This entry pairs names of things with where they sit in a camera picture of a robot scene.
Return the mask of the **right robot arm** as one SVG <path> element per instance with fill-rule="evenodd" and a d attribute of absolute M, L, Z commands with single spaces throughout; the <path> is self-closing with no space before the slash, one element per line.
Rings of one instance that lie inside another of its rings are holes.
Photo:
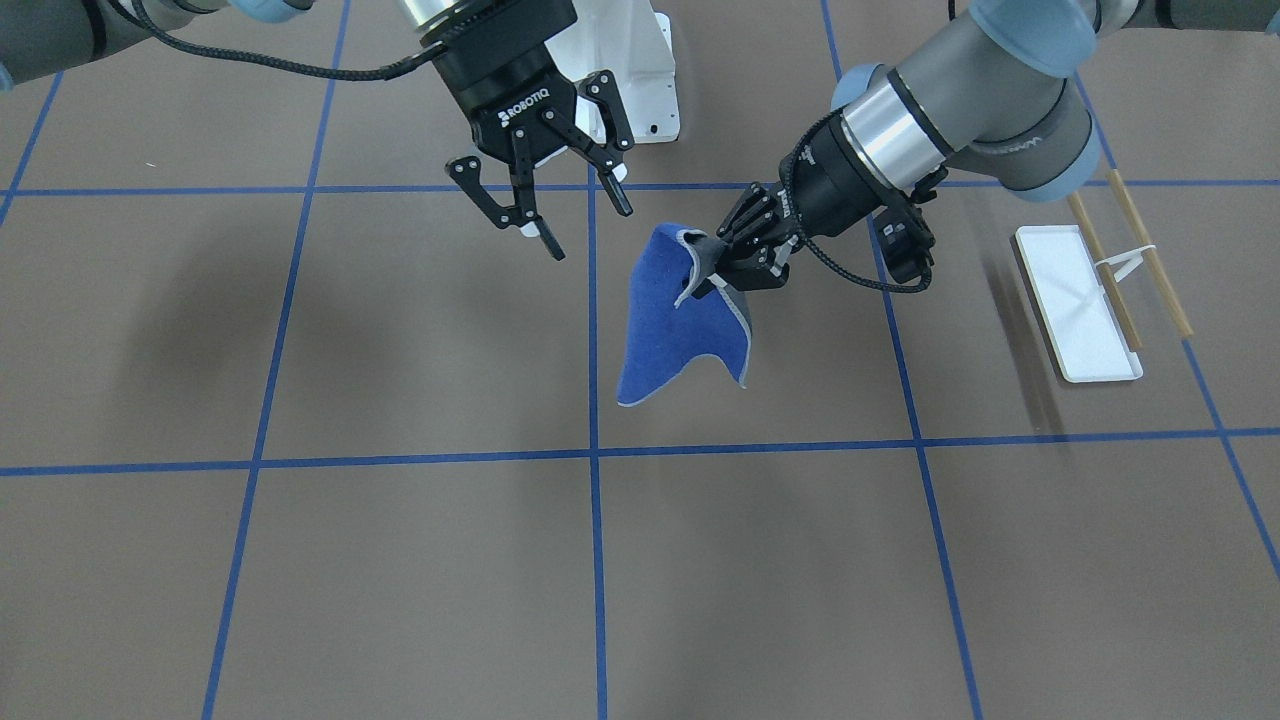
<path fill-rule="evenodd" d="M 622 179 L 635 145 L 608 69 L 572 81 L 548 46 L 579 20 L 571 1 L 407 1 L 420 50 L 372 69 L 329 68 L 262 53 L 184 41 L 175 31 L 223 9 L 220 1 L 5 1 L 3 88 L 99 61 L 145 40 L 193 56 L 319 79 L 392 81 L 434 67 L 468 122 L 475 154 L 447 164 L 456 186 L 497 228 L 517 228 L 564 256 L 536 197 L 535 172 L 563 151 L 591 169 L 614 210 L 628 217 Z"/>

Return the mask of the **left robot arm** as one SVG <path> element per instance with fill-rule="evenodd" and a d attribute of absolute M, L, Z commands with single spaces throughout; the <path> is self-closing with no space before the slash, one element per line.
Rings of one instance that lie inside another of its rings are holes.
<path fill-rule="evenodd" d="M 854 284 L 918 293 L 934 237 L 920 206 L 952 169 L 1028 202 L 1088 181 L 1101 133 L 1073 79 L 1125 28 L 1275 35 L 1275 1 L 972 1 L 893 65 L 851 72 L 847 97 L 810 126 L 772 186 L 751 184 L 686 281 L 774 290 L 808 250 Z"/>

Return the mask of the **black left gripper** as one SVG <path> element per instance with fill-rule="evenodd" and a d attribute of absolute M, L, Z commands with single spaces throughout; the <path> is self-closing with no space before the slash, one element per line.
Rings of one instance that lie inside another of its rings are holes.
<path fill-rule="evenodd" d="M 810 249 L 846 281 L 896 291 L 896 284 L 852 274 L 813 240 L 842 234 L 879 208 L 900 202 L 900 190 L 878 181 L 863 161 L 844 120 L 819 120 L 780 163 L 778 181 L 751 184 L 722 220 L 716 236 L 724 250 L 716 272 L 736 290 L 776 290 L 788 278 L 783 252 Z"/>

